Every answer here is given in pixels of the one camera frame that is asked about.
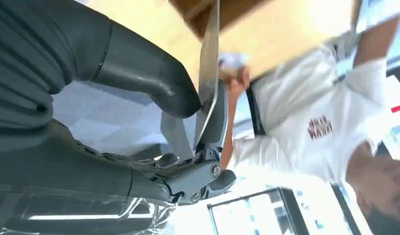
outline hand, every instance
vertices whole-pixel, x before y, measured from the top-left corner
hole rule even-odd
[[[249,88],[249,68],[242,67],[237,76],[228,75],[225,79],[229,101],[237,101],[239,96]]]

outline clear plastic wrap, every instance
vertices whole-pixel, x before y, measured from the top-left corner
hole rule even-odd
[[[12,193],[0,187],[0,235],[168,235],[176,205],[60,190]]]
[[[170,215],[176,210],[177,205],[153,199],[141,198],[142,202],[153,207],[153,218],[151,226],[135,235],[167,235],[170,234],[166,224],[169,222]]]

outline bolt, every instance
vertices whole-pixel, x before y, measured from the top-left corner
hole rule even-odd
[[[201,194],[200,192],[196,192],[191,196],[191,201],[192,202],[198,202],[200,200]]]
[[[220,176],[221,173],[221,168],[220,168],[220,164],[214,164],[212,165],[212,177],[213,178],[217,178]]]

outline red stripe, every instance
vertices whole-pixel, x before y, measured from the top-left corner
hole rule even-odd
[[[392,108],[392,113],[400,111],[400,105]]]

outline glass window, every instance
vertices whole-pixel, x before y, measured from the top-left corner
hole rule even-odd
[[[279,192],[268,192],[212,207],[219,235],[293,235]]]

